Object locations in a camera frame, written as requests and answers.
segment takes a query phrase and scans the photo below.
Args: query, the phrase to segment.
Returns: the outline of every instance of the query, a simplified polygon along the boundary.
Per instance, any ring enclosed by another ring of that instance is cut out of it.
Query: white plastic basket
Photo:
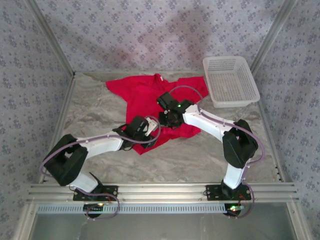
[[[244,57],[211,56],[202,62],[215,108],[244,107],[259,101],[257,85]]]

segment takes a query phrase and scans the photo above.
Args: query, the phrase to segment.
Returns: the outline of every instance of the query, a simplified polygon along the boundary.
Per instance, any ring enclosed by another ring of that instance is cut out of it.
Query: patterned wallpaper
[[[0,239],[36,183],[70,76],[23,0],[0,0]]]
[[[252,63],[283,0],[37,0],[75,71]]]
[[[255,79],[283,168],[320,239],[320,2],[301,0]]]

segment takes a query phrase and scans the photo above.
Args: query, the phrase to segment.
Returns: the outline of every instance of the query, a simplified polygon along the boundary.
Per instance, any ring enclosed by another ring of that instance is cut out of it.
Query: red shirt
[[[160,74],[156,73],[155,75],[128,76],[123,79],[106,82],[106,87],[112,93],[117,94],[127,102],[126,123],[130,123],[137,115],[142,117],[152,115],[158,118],[159,112],[163,112],[163,109],[157,104],[157,98],[174,87],[181,85],[197,89],[203,97],[208,95],[203,76],[179,78],[178,81],[168,82]],[[179,102],[184,99],[193,103],[200,101],[198,94],[189,88],[181,87],[170,94]],[[151,135],[155,136],[157,131],[155,130]],[[166,143],[169,139],[191,138],[200,133],[200,131],[199,128],[184,123],[175,130],[169,127],[162,127],[161,134],[154,146],[145,149],[137,144],[133,149],[141,155]]]

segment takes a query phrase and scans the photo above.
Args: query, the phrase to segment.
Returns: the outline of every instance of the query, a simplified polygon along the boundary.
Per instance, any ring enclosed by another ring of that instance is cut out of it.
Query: metal extrusion rail
[[[120,202],[127,204],[166,204],[166,203],[212,203],[204,195],[206,185],[219,183],[105,183],[117,185]],[[256,203],[288,203],[296,202],[299,198],[294,183],[250,183],[254,191]],[[73,201],[74,192],[68,186],[56,184],[31,185],[27,203],[59,204],[87,203]]]

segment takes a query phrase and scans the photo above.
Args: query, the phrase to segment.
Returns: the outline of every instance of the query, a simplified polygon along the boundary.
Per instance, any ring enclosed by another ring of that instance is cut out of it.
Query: marble surface
[[[67,111],[64,134],[90,137],[109,132],[125,122],[127,103],[111,93],[105,81],[154,72],[77,73],[75,89]],[[199,76],[194,73],[161,73],[168,81]],[[266,148],[264,161],[252,166],[247,182],[278,180],[271,147],[267,141],[258,105],[214,108],[210,97],[205,110],[229,120],[246,120]],[[107,152],[88,159],[85,164],[102,182],[220,182],[226,172],[222,144],[206,132],[192,138],[178,138],[143,154],[134,150]]]

